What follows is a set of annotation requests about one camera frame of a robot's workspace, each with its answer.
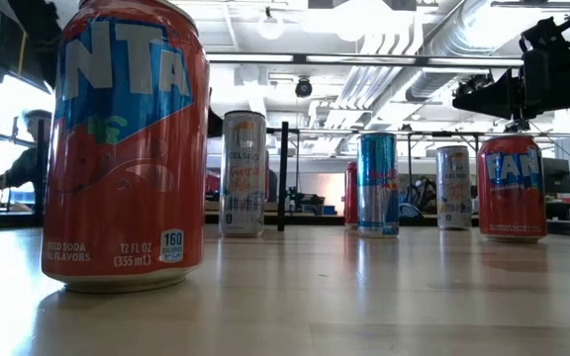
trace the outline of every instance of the desk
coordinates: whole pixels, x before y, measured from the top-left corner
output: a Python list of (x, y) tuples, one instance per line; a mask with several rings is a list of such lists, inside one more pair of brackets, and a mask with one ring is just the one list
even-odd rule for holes
[(570, 355), (568, 236), (216, 230), (182, 284), (109, 296), (43, 276), (39, 229), (0, 231), (0, 355)]
[(570, 221), (570, 203), (547, 202), (546, 218), (548, 220), (558, 218), (560, 221)]

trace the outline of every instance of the soda can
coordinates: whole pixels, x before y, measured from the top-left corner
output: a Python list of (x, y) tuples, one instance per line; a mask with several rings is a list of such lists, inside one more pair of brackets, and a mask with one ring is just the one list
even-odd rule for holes
[(349, 162), (344, 172), (344, 225), (357, 228), (357, 162)]
[(360, 137), (357, 226), (361, 236), (397, 237), (399, 233), (396, 145), (391, 133), (367, 133)]
[(488, 239), (537, 242), (546, 236), (541, 151), (527, 134), (483, 142), (476, 160), (479, 225)]
[(179, 8), (81, 1), (58, 50), (45, 274), (115, 293), (178, 283), (199, 265), (208, 80)]
[(265, 204), (265, 117), (251, 111), (224, 116), (219, 230), (261, 236)]
[(470, 155), (464, 145), (436, 150), (436, 215), (439, 228), (472, 226)]

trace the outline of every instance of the nutrition label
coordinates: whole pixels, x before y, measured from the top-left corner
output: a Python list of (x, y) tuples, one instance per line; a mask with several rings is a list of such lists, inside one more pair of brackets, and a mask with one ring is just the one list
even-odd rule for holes
[(179, 228), (168, 229), (160, 237), (159, 260), (175, 263), (184, 259), (184, 231)]
[(84, 243), (48, 242), (44, 257), (50, 261), (89, 262), (91, 259)]
[(151, 242), (121, 243), (120, 254), (114, 257), (115, 267), (148, 266), (151, 258)]

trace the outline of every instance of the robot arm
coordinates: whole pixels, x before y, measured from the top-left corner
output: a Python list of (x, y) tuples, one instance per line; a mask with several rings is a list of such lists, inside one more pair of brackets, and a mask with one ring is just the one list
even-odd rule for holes
[(569, 28), (570, 19), (560, 26), (553, 18), (539, 21), (522, 33), (518, 77), (508, 70), (496, 83), (472, 78), (459, 85), (452, 106), (521, 122), (570, 109), (570, 41), (562, 36)]

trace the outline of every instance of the window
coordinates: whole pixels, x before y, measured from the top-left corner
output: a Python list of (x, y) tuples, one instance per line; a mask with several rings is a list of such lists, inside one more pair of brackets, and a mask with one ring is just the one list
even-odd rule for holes
[(38, 89), (24, 81), (6, 75), (0, 83), (0, 134), (11, 136), (15, 117), (18, 117), (17, 138), (32, 141), (26, 131), (26, 123), (21, 116), (34, 109), (43, 109), (53, 112), (54, 96)]
[[(13, 76), (6, 75), (0, 83), (0, 134), (7, 137), (2, 139), (0, 136), (0, 174), (6, 172), (21, 153), (29, 148), (25, 142), (13, 141), (12, 135), (16, 124), (17, 139), (33, 140), (26, 130), (22, 115), (34, 109), (53, 112), (54, 96)], [(6, 204), (9, 198), (11, 204), (33, 204), (35, 193), (32, 183), (0, 191), (0, 203)]]
[[(0, 139), (0, 174), (4, 174), (26, 149), (28, 148), (25, 146)], [(19, 188), (0, 191), (0, 203), (8, 203), (8, 197), (11, 204), (34, 204), (35, 190), (32, 183), (26, 183)]]

